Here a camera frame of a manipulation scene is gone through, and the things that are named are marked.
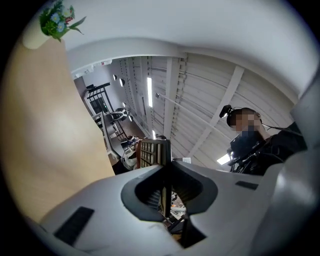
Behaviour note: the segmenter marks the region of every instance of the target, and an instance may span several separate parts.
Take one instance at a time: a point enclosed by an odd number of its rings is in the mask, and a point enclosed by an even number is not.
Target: potted plant
[[[62,36],[70,30],[81,33],[77,27],[85,21],[86,17],[69,25],[74,18],[75,10],[72,5],[65,8],[63,0],[54,1],[51,7],[45,7],[30,21],[22,35],[23,45],[29,49],[37,49],[50,37],[61,42]]]

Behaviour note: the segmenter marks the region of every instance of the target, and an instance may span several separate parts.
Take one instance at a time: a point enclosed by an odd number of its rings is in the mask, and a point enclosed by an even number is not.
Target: white wall
[[[66,0],[65,3],[74,6],[79,19],[87,16],[79,26],[84,35],[70,31],[63,37],[72,72],[106,58],[176,57],[172,50],[179,52],[177,46],[196,47],[248,60],[288,83],[299,94],[313,78],[320,60],[318,42],[286,1],[162,0],[151,4],[145,0]],[[137,43],[141,39],[154,43]]]
[[[145,38],[107,39],[82,45],[67,52],[70,71],[100,61],[134,56],[184,57],[176,44]]]
[[[124,89],[122,90],[118,80],[113,80],[108,65],[96,67],[93,72],[83,76],[83,81],[86,87],[90,85],[101,86],[110,83],[109,86],[105,87],[105,91],[108,94],[113,109],[123,107],[122,102],[126,99]],[[103,99],[109,107],[107,98],[103,97]]]

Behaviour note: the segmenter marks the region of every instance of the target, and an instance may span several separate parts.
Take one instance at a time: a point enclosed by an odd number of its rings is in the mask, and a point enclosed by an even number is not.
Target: beige wall
[[[83,187],[114,175],[64,42],[49,39],[37,50],[18,43],[2,83],[1,163],[23,214],[39,222]]]

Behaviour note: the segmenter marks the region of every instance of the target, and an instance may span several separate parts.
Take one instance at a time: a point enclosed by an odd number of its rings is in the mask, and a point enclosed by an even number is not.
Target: wooden panel
[[[72,80],[64,42],[18,43],[3,78],[1,160],[21,212],[34,221],[85,186],[114,175],[102,132]]]

